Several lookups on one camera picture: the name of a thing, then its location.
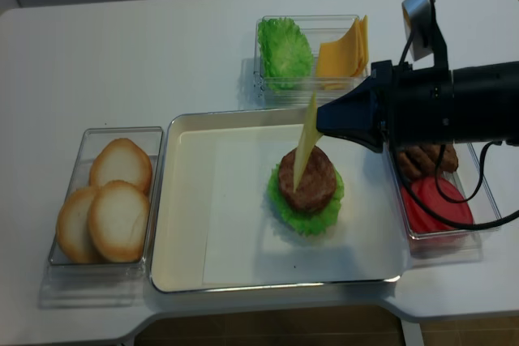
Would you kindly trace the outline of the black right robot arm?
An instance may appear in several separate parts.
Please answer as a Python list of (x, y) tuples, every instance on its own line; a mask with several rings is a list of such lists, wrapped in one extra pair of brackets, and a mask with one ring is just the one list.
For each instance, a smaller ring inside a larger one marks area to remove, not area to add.
[(354, 90), (317, 110), (316, 129), (373, 152), (423, 143), (518, 143), (518, 64), (447, 70), (373, 64)]

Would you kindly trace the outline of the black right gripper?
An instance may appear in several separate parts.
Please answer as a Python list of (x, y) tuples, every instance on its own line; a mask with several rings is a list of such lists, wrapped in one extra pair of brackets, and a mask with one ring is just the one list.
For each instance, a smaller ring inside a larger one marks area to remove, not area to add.
[(316, 129), (381, 153), (384, 143), (453, 143), (454, 86), (447, 68), (373, 62), (370, 78), (317, 109)]

